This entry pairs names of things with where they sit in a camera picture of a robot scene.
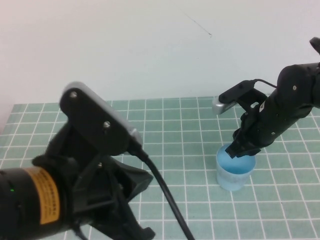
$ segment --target orange warning label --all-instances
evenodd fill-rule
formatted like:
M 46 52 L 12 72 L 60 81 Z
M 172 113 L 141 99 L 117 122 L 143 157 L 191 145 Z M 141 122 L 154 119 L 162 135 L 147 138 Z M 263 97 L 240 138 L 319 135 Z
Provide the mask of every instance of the orange warning label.
M 48 224 L 59 219 L 59 193 L 50 174 L 41 167 L 24 168 L 30 175 L 40 201 L 40 224 Z

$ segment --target blue cup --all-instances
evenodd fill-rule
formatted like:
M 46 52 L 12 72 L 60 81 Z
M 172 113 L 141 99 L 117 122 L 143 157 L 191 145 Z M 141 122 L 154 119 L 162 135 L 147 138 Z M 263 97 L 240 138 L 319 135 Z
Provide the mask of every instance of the blue cup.
M 241 189 L 256 166 L 255 156 L 231 158 L 226 153 L 230 144 L 222 146 L 216 154 L 216 179 L 219 185 L 228 191 Z

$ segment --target black cable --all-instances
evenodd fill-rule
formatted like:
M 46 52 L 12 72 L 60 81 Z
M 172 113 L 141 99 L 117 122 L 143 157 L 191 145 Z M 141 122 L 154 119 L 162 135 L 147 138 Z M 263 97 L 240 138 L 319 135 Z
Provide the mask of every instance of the black cable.
M 262 80 L 262 79 L 255 79 L 255 80 L 253 80 L 253 81 L 255 81 L 255 82 L 261 82 L 261 83 L 267 84 L 267 85 L 269 85 L 269 86 L 271 86 L 271 87 L 273 87 L 273 88 L 275 88 L 275 89 L 277 88 L 277 86 L 276 86 L 276 85 L 273 85 L 272 83 L 267 82 L 267 81 Z
M 149 158 L 148 154 L 142 149 L 141 145 L 139 145 L 138 143 L 133 144 L 135 147 L 131 147 L 132 150 L 128 150 L 128 152 L 131 155 L 137 156 L 142 162 L 144 162 L 149 169 L 151 170 L 151 172 L 153 173 L 155 179 L 157 180 L 157 182 L 159 183 L 160 188 L 163 191 L 163 194 L 167 200 L 167 202 L 169 203 L 169 206 L 177 220 L 177 222 L 179 223 L 186 239 L 188 240 L 195 240 L 195 237 L 192 235 L 184 217 L 182 216 L 174 197 L 172 196 L 165 180 L 163 179 L 163 177 L 161 176 L 159 170 L 157 169 L 157 167 L 155 166 L 155 164 L 151 161 L 151 159 Z

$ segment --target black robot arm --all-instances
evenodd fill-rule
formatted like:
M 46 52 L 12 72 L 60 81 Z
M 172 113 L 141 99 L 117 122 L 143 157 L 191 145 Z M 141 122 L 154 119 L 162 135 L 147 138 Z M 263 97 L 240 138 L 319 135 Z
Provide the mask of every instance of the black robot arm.
M 320 39 L 310 41 L 320 53 Z M 320 63 L 285 67 L 279 74 L 276 89 L 270 96 L 254 89 L 260 79 L 245 80 L 227 90 L 213 102 L 218 114 L 238 103 L 245 113 L 226 149 L 230 157 L 253 156 L 272 144 L 297 120 L 306 117 L 313 107 L 320 108 Z

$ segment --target green grid mat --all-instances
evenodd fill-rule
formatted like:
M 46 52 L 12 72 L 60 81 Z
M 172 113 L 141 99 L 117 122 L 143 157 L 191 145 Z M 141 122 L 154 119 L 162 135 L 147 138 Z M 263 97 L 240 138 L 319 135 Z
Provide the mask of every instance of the green grid mat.
M 197 240 L 320 239 L 320 110 L 263 149 L 244 188 L 229 192 L 217 184 L 215 154 L 232 141 L 244 111 L 236 106 L 214 115 L 212 99 L 109 103 L 142 134 L 144 149 Z M 66 120 L 57 103 L 15 105 L 0 136 L 0 169 L 31 166 Z M 148 170 L 135 157 L 116 159 Z M 156 232 L 155 239 L 185 239 L 155 181 L 130 206 L 140 224 Z M 90 240 L 107 239 L 89 226 L 83 231 Z M 49 239 L 77 238 L 68 231 Z

